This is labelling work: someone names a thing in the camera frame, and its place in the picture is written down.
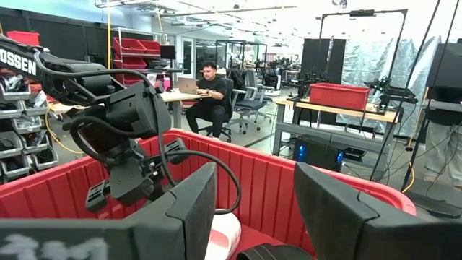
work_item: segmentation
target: desk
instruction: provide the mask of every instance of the desk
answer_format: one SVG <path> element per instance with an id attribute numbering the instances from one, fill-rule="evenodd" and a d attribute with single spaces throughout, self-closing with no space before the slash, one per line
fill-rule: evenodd
<path id="1" fill-rule="evenodd" d="M 353 147 L 353 148 L 365 150 L 368 152 L 374 152 L 374 153 L 379 153 L 380 149 L 382 148 L 383 142 L 385 141 L 383 139 L 381 142 L 379 142 L 379 141 L 375 141 L 372 139 L 358 138 L 348 133 L 338 133 L 338 132 L 331 132 L 328 130 L 322 130 L 318 128 L 319 121 L 318 121 L 318 127 L 306 127 L 306 126 L 300 126 L 298 124 L 293 124 L 293 123 L 285 123 L 284 122 L 285 107 L 286 105 L 293 105 L 294 103 L 292 101 L 288 101 L 286 97 L 279 98 L 278 100 L 275 101 L 275 103 L 278 105 L 278 109 L 277 109 L 277 115 L 276 115 L 276 133 L 274 134 L 274 145 L 273 145 L 273 151 L 272 151 L 273 155 L 279 155 L 279 150 L 281 147 L 282 132 L 287 132 L 287 133 L 296 134 L 296 135 L 308 134 L 308 135 L 318 137 L 321 139 L 331 140 L 332 142 L 345 144 L 348 147 Z M 308 103 L 297 103 L 297 108 L 316 110 L 316 111 L 319 111 L 319 114 L 321 114 L 321 112 L 330 112 L 330 113 L 337 113 L 337 114 L 348 115 L 348 116 L 355 116 L 358 118 L 362 118 L 364 115 L 364 117 L 368 119 L 384 121 L 386 122 L 384 136 L 386 136 L 388 132 L 390 131 L 391 131 L 391 134 L 393 134 L 395 130 L 395 125 L 398 123 L 398 122 L 393 122 L 396 112 L 388 111 L 387 113 L 385 113 L 385 115 L 378 115 L 377 113 L 368 113 L 367 111 L 371 111 L 371 112 L 375 111 L 373 104 L 367 104 L 365 114 L 363 112 L 352 111 L 348 109 L 332 108 L 332 107 L 327 107 L 323 105 L 314 105 L 314 104 L 308 104 Z M 380 180 L 385 175 L 385 172 L 387 170 L 386 164 L 387 164 L 387 159 L 388 159 L 388 152 L 389 152 L 390 144 L 392 140 L 393 138 L 388 138 L 387 142 L 385 143 L 383 154 L 380 157 L 380 161 L 378 163 L 377 170 L 375 171 L 375 175 L 372 178 L 374 181 Z M 365 163 L 356 162 L 356 161 L 351 161 L 351 162 L 360 163 L 361 165 L 369 167 L 369 168 L 374 167 L 374 164 L 367 165 Z"/>
<path id="2" fill-rule="evenodd" d="M 191 95 L 180 92 L 164 92 L 160 96 L 166 103 L 171 102 L 173 104 L 173 127 L 178 129 L 181 128 L 181 101 L 209 97 L 207 95 Z M 69 106 L 61 103 L 51 105 L 51 110 L 54 113 L 65 113 L 71 108 L 84 109 L 85 107 L 80 105 Z"/>

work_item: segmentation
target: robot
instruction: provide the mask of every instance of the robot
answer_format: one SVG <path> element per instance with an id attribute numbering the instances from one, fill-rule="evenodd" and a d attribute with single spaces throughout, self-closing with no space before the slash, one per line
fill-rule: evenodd
<path id="1" fill-rule="evenodd" d="M 24 243 L 30 239 L 51 245 L 52 249 L 42 252 L 48 259 L 80 259 L 59 256 L 59 250 L 53 249 L 59 247 L 57 243 L 91 244 L 79 250 L 84 250 L 83 254 L 91 259 L 100 260 L 151 259 L 154 255 L 158 259 L 204 258 L 213 215 L 237 208 L 239 183 L 223 162 L 202 152 L 186 150 L 180 139 L 163 144 L 162 135 L 171 122 L 158 88 L 137 71 L 107 70 L 100 64 L 58 58 L 44 52 L 43 47 L 23 45 L 3 35 L 0 35 L 0 67 L 40 82 L 47 95 L 64 105 L 86 107 L 69 111 L 63 129 L 109 173 L 108 181 L 89 190 L 88 210 L 102 209 L 108 196 L 127 206 L 143 198 L 150 202 L 124 220 L 2 220 L 2 238 L 23 245 L 31 245 Z M 114 74 L 133 74 L 143 81 L 125 88 L 114 80 Z M 160 153 L 148 156 L 136 139 L 155 136 L 159 139 Z M 178 164 L 189 155 L 207 157 L 230 174 L 238 193 L 232 209 L 214 210 L 217 169 L 213 162 L 175 186 L 167 162 Z M 164 191 L 160 184 L 163 178 L 175 187 Z M 19 254 L 33 249 L 36 247 L 22 248 Z"/>

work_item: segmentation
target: storage rack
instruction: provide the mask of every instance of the storage rack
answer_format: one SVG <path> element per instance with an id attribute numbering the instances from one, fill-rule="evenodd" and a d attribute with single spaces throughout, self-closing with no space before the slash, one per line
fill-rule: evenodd
<path id="1" fill-rule="evenodd" d="M 25 44 L 33 37 L 38 41 L 38 34 L 34 32 L 14 32 L 14 35 L 14 40 Z M 0 77 L 7 79 L 13 76 L 15 74 L 11 71 L 0 68 Z M 45 134 L 40 144 L 27 144 L 27 135 L 46 130 L 45 114 L 48 111 L 48 102 L 44 102 L 39 108 L 30 108 L 27 105 L 27 101 L 41 91 L 40 84 L 30 84 L 30 80 L 27 81 L 27 89 L 21 92 L 7 92 L 3 85 L 0 87 L 0 106 L 3 108 L 0 110 L 0 142 L 6 148 L 11 147 L 0 151 L 0 183 L 58 165 L 58 155 L 53 149 L 50 133 Z M 32 119 L 32 126 L 21 126 L 19 119 L 23 116 Z M 46 150 L 51 153 L 51 158 L 43 161 L 42 152 Z"/>

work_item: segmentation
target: shelf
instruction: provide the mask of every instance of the shelf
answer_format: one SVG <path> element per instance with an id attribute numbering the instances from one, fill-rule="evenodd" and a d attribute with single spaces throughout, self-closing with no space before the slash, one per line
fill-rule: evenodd
<path id="1" fill-rule="evenodd" d="M 149 54 L 149 53 L 122 53 L 122 56 L 133 57 L 133 58 L 160 59 L 160 54 Z"/>

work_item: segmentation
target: concrete floor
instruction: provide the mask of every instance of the concrete floor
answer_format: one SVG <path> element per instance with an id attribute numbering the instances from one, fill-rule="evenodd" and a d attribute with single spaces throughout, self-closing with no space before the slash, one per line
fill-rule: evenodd
<path id="1" fill-rule="evenodd" d="M 282 95 L 288 95 L 290 92 L 296 93 L 297 91 L 295 89 L 284 90 Z M 272 118 L 274 118 L 276 114 L 276 105 L 274 103 L 269 103 L 261 111 L 268 114 Z M 285 115 L 286 115 L 285 121 L 291 122 L 292 121 L 292 111 L 288 107 L 287 107 L 287 111 Z M 272 133 L 274 133 L 274 123 L 275 123 L 275 120 L 269 123 L 268 119 L 263 120 L 262 118 L 260 118 L 258 125 L 261 127 L 261 130 L 257 131 L 255 126 L 249 126 L 247 134 L 241 134 L 239 132 L 238 125 L 231 126 L 231 129 L 233 130 L 232 143 L 240 145 L 240 146 L 246 146 L 246 147 L 249 147 L 250 149 L 258 150 L 263 153 L 271 154 L 271 148 L 273 146 Z M 75 145 L 75 143 L 72 141 L 71 137 L 69 136 L 69 133 L 63 132 L 59 124 L 60 124 L 59 122 L 52 122 L 52 128 L 58 134 L 58 136 L 60 136 L 62 143 L 66 145 L 68 148 L 71 148 L 73 150 L 78 150 L 77 146 Z M 208 125 L 209 123 L 199 120 L 199 127 L 204 127 Z M 186 122 L 185 116 L 183 116 L 182 118 L 182 127 L 184 129 L 189 130 L 188 123 Z M 333 128 L 332 126 L 322 126 L 322 127 L 327 127 L 327 128 L 330 128 L 331 130 Z M 357 131 L 351 131 L 351 133 L 358 135 L 359 138 L 372 138 L 372 135 L 368 133 L 358 134 Z M 289 134 L 283 134 L 282 138 L 283 139 L 289 138 Z M 252 143 L 255 143 L 255 141 L 259 139 L 261 140 L 260 142 L 252 145 Z M 411 156 L 411 153 L 406 152 L 404 150 L 405 146 L 404 146 L 403 141 L 394 139 L 392 145 L 393 147 L 396 146 L 396 148 L 394 149 L 393 156 L 389 158 L 390 174 L 389 175 L 386 174 L 385 177 L 380 182 L 399 190 L 403 183 L 406 170 L 408 168 L 407 162 L 408 162 L 408 157 Z M 76 155 L 74 153 L 68 152 L 56 143 L 54 143 L 54 147 L 56 148 L 59 154 L 60 163 L 67 163 L 69 161 L 75 160 L 76 158 L 82 156 L 82 155 Z M 422 155 L 424 151 L 425 151 L 425 148 L 421 147 L 418 151 L 418 155 Z M 289 149 L 284 148 L 281 152 L 282 154 L 281 156 L 282 157 L 287 156 L 290 154 L 290 152 L 291 151 Z M 374 156 L 376 157 L 376 155 L 371 155 L 370 153 L 367 153 L 365 157 L 366 158 L 368 157 L 369 159 L 374 160 Z M 431 197 L 433 199 L 443 200 L 449 204 L 462 207 L 462 191 L 455 190 L 453 188 L 447 172 L 444 172 L 438 178 L 437 182 L 434 185 L 432 185 L 431 188 L 429 189 L 431 183 L 426 183 L 423 181 L 423 175 L 425 173 L 424 160 L 425 160 L 425 156 L 420 156 L 415 160 L 415 163 L 414 163 L 415 181 L 414 181 L 414 184 L 411 190 L 418 194 L 427 194 L 428 197 Z M 357 166 L 351 163 L 345 164 L 341 171 L 342 173 L 345 173 L 351 176 L 364 178 L 364 179 L 368 179 L 372 172 L 371 169 L 360 167 L 360 166 Z M 419 213 L 422 213 L 425 215 L 426 212 L 420 210 Z"/>

